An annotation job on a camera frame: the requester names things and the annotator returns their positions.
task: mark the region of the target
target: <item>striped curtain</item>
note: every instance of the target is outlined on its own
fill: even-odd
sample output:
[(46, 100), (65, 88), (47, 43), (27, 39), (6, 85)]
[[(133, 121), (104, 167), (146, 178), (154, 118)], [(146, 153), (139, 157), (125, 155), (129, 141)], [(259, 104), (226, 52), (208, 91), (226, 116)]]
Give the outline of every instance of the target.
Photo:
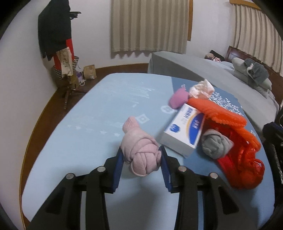
[(111, 51), (186, 53), (188, 0), (112, 0)]
[(248, 6), (234, 5), (234, 9), (236, 28), (233, 47), (256, 57), (283, 76), (283, 42), (269, 18)]

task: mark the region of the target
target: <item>gray bedsheet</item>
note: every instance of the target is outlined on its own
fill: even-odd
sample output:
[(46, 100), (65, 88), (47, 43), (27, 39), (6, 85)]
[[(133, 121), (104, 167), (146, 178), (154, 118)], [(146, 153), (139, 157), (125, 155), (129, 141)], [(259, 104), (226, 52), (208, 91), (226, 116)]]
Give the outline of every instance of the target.
[(213, 86), (233, 94), (238, 99), (261, 137), (263, 126), (275, 120), (279, 106), (272, 98), (263, 97), (259, 92), (229, 73), (227, 70), (231, 68), (231, 63), (227, 62), (208, 62), (205, 59), (186, 54), (160, 51), (152, 54), (148, 73), (197, 82), (207, 79)]

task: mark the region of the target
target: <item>white cardboard box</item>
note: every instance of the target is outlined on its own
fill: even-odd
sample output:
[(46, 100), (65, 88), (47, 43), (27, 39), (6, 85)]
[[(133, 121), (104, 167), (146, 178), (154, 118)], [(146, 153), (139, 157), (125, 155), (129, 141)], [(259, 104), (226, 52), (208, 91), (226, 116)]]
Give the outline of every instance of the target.
[(161, 144), (188, 157), (196, 148), (202, 132), (205, 115), (184, 104), (161, 137)]

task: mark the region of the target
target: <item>wall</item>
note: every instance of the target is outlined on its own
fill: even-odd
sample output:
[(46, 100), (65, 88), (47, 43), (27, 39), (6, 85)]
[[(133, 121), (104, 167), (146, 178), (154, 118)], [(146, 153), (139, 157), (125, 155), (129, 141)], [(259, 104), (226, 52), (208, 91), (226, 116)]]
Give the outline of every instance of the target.
[[(97, 68), (131, 63), (145, 63), (149, 52), (110, 54), (111, 0), (69, 0), (71, 11), (81, 11), (72, 20), (72, 38), (79, 66)], [(226, 54), (232, 39), (232, 5), (229, 0), (194, 0), (192, 39), (187, 54), (203, 58), (211, 49)]]
[(214, 50), (226, 55), (233, 40), (235, 14), (229, 0), (194, 0), (192, 39), (187, 54), (204, 58)]
[(0, 40), (0, 202), (19, 230), (23, 229), (19, 205), (23, 157), (32, 130), (56, 90), (37, 39), (37, 17), (48, 2), (28, 3)]

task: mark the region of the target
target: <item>blue gripper pad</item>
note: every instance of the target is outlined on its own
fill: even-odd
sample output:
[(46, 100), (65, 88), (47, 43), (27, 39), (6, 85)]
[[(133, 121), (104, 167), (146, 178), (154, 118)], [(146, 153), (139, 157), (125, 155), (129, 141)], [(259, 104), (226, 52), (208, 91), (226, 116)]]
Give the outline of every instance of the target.
[(116, 166), (113, 173), (113, 186), (112, 186), (113, 191), (115, 191), (118, 188), (122, 174), (123, 164), (124, 164), (123, 153), (121, 148), (119, 148), (118, 153), (116, 155)]
[(163, 145), (160, 146), (159, 150), (161, 151), (161, 171), (162, 171), (165, 187), (168, 189), (168, 192), (171, 192), (172, 190), (171, 178), (170, 178), (171, 173), (169, 171), (169, 167), (166, 161), (167, 153)]

